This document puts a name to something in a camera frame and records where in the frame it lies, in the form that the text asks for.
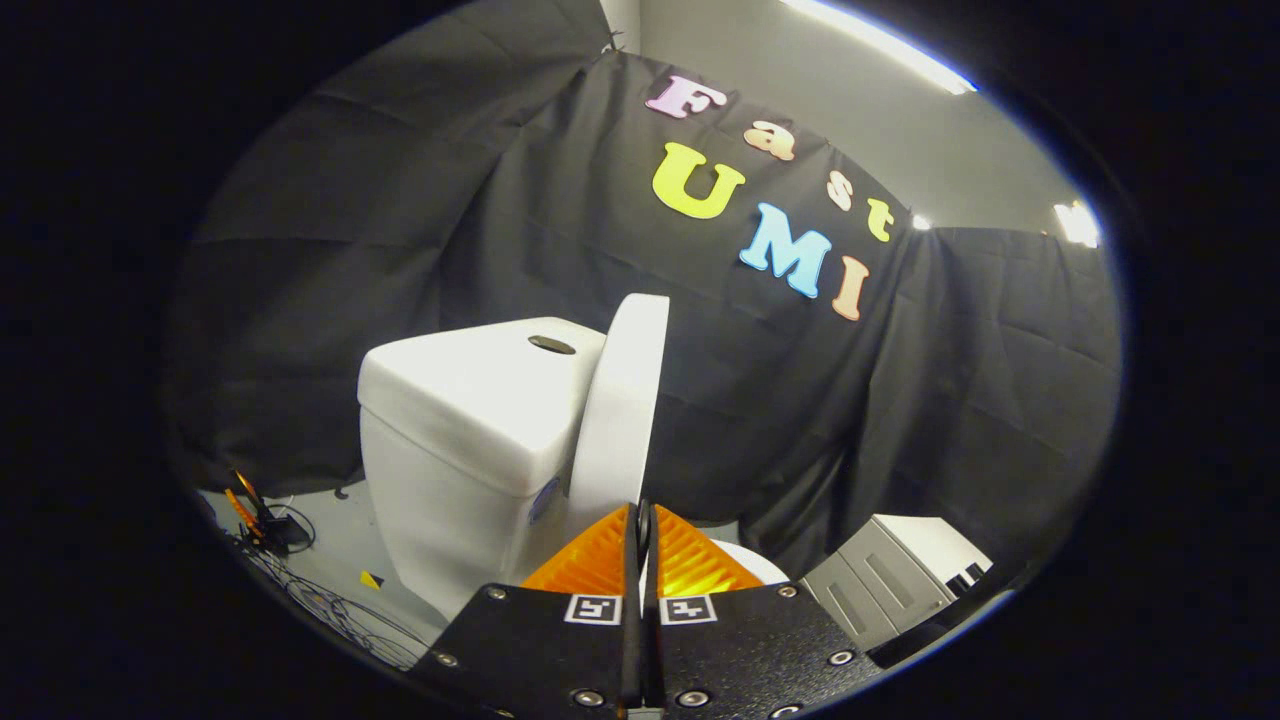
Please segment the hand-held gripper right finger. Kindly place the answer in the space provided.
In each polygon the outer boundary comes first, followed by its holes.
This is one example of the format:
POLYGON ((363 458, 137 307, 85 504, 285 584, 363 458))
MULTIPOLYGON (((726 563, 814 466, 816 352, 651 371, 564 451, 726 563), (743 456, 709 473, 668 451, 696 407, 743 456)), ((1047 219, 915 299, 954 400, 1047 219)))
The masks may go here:
POLYGON ((799 580, 655 503, 641 509, 641 706, 659 719, 814 717, 882 669, 799 580))

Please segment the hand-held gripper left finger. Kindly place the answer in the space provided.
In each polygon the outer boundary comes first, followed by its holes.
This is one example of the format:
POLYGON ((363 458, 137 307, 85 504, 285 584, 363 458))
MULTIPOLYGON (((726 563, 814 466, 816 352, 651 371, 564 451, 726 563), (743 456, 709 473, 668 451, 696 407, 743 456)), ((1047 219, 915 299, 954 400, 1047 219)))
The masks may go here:
POLYGON ((641 510, 625 503, 522 584, 490 582, 410 679, 466 719, 625 719, 641 701, 641 510))

